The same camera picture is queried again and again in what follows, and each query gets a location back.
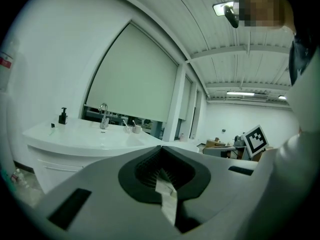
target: black slot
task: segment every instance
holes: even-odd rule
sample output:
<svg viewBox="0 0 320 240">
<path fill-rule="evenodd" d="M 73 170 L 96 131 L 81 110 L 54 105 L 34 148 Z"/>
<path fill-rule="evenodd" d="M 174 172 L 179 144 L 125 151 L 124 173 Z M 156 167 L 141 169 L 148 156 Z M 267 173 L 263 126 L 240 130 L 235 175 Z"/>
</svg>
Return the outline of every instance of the black slot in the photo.
<svg viewBox="0 0 320 240">
<path fill-rule="evenodd" d="M 48 220 L 59 228 L 66 230 L 91 193 L 91 191 L 77 188 L 48 218 Z"/>
<path fill-rule="evenodd" d="M 254 170 L 240 168 L 240 167 L 237 167 L 237 166 L 231 166 L 229 168 L 229 170 L 233 171 L 233 172 L 236 172 L 236 173 L 239 173 L 239 174 L 248 175 L 248 176 L 251 176 L 252 173 L 254 172 Z"/>
</svg>

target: person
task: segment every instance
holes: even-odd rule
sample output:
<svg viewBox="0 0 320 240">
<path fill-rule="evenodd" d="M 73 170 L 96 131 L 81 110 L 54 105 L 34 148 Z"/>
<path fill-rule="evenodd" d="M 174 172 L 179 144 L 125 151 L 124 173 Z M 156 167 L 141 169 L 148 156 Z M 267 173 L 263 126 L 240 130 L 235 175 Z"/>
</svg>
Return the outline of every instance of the person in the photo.
<svg viewBox="0 0 320 240">
<path fill-rule="evenodd" d="M 289 54 L 291 85 L 303 74 L 319 46 L 318 0 L 235 0 L 245 26 L 280 29 L 294 34 Z"/>
</svg>

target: cup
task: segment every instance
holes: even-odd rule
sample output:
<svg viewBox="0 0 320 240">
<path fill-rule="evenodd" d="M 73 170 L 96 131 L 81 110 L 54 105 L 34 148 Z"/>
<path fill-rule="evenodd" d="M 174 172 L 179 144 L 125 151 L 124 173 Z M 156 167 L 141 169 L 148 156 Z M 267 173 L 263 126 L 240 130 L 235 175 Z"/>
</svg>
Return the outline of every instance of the cup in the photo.
<svg viewBox="0 0 320 240">
<path fill-rule="evenodd" d="M 141 131 L 142 131 L 142 127 L 141 127 L 140 125 L 136 125 L 136 126 L 133 128 L 133 132 L 134 132 L 135 134 L 139 134 L 139 133 L 141 133 Z"/>
</svg>

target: white wall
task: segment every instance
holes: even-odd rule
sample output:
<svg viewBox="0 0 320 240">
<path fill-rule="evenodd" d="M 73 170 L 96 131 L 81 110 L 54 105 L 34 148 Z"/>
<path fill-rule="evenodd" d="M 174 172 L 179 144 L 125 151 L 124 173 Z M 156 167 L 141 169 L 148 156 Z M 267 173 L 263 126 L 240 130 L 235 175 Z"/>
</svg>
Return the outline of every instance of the white wall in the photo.
<svg viewBox="0 0 320 240">
<path fill-rule="evenodd" d="M 269 145 L 274 148 L 299 132 L 299 123 L 291 110 L 208 103 L 204 137 L 218 137 L 227 143 L 257 125 L 261 125 Z"/>
<path fill-rule="evenodd" d="M 113 40 L 134 21 L 181 64 L 184 56 L 150 18 L 122 0 L 30 0 L 9 34 L 19 42 L 8 83 L 14 160 L 32 167 L 22 132 L 67 107 L 78 118 L 90 80 Z M 189 77 L 194 72 L 187 67 Z"/>
</svg>

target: roller shade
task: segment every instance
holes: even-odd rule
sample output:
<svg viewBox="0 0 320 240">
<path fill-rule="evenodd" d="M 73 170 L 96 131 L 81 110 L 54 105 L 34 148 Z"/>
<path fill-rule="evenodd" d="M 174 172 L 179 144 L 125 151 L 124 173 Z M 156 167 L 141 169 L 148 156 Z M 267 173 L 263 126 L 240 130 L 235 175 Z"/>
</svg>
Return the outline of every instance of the roller shade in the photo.
<svg viewBox="0 0 320 240">
<path fill-rule="evenodd" d="M 188 105 L 189 105 L 189 100 L 190 100 L 190 92 L 191 92 L 191 82 L 186 77 L 185 81 L 184 81 L 182 102 L 181 102 L 181 108 L 180 108 L 180 114 L 179 114 L 179 118 L 182 120 L 187 119 Z"/>
<path fill-rule="evenodd" d="M 166 122 L 176 74 L 165 52 L 129 24 L 103 59 L 86 104 L 105 102 L 110 112 Z"/>
</svg>

